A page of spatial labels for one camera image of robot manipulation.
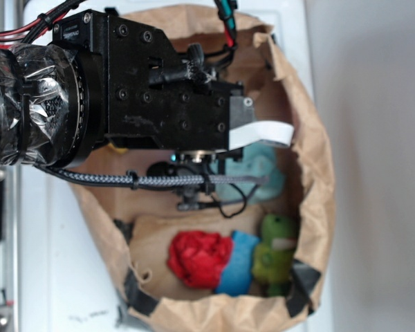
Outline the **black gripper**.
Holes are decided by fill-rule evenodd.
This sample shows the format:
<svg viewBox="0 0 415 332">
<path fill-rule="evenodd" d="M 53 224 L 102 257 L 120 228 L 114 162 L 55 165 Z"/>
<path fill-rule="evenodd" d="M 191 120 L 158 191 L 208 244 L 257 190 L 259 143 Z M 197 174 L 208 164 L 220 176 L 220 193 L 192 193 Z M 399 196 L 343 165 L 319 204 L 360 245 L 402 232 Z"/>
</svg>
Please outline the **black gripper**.
<svg viewBox="0 0 415 332">
<path fill-rule="evenodd" d="M 73 54 L 77 133 L 64 165 L 98 147 L 221 153 L 230 149 L 231 99 L 199 44 L 185 54 L 153 26 L 86 10 L 58 23 L 53 44 Z"/>
</svg>

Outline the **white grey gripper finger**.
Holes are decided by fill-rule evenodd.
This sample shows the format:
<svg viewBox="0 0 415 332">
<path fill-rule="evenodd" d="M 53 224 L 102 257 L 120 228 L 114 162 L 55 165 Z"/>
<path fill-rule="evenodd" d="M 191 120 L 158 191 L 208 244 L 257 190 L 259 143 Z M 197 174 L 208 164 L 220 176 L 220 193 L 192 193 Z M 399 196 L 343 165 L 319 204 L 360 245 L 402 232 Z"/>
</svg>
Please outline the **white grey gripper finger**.
<svg viewBox="0 0 415 332">
<path fill-rule="evenodd" d="M 276 120 L 257 120 L 254 102 L 249 97 L 230 98 L 228 150 L 235 150 L 262 142 L 274 147 L 290 147 L 294 126 Z"/>
</svg>

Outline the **tape wrapped robot arm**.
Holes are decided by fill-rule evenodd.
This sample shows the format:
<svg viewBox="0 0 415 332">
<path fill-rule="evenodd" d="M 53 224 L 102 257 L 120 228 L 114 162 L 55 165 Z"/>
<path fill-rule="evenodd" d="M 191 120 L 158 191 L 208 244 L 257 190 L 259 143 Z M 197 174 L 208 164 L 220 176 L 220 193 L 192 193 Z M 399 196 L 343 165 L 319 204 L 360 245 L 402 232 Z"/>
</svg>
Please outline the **tape wrapped robot arm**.
<svg viewBox="0 0 415 332">
<path fill-rule="evenodd" d="M 88 10 L 61 20 L 49 45 L 0 50 L 0 165 L 75 167 L 98 147 L 208 154 L 256 142 L 288 147 L 291 124 L 256 119 L 192 44 Z"/>
</svg>

